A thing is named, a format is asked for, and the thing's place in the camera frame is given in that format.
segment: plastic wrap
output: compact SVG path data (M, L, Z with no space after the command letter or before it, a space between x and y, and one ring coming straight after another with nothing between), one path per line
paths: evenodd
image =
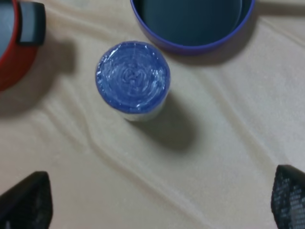
M102 56L96 85L112 108L130 121L147 121L162 109L170 87L169 66L155 47L123 42Z

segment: black plastic piece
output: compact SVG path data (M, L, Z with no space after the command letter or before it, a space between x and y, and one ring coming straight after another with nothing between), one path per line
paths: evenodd
M11 0L0 0L0 58L6 51L14 27L14 7Z
M0 229L47 229L53 216L48 173L35 172L0 196Z
M46 12L38 2L19 2L20 45L43 45L46 34Z
M278 166L271 210L279 229L305 229L305 173L292 166Z

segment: white surface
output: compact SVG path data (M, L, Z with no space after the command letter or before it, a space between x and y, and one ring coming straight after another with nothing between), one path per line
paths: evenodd
M166 54L169 102L141 125L110 109L94 82L109 47L147 41L129 1L42 2L46 45L0 95L0 192L48 171L52 229L276 228L275 168L305 170L302 0L261 5L258 14L276 11L204 57Z

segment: red container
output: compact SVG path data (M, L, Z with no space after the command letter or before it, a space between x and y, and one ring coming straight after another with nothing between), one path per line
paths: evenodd
M43 4L17 0L1 1L0 13L8 15L2 20L0 16L0 37L10 37L8 44L2 43L3 53L0 44L0 91L3 91L18 82L32 66L38 47L44 42L46 16Z

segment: black handle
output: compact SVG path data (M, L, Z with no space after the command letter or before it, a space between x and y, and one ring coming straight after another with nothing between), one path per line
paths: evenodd
M0 196L0 229L47 229L53 216L47 172L35 172Z
M38 2L18 2L20 11L19 45L43 45L46 34L46 12Z

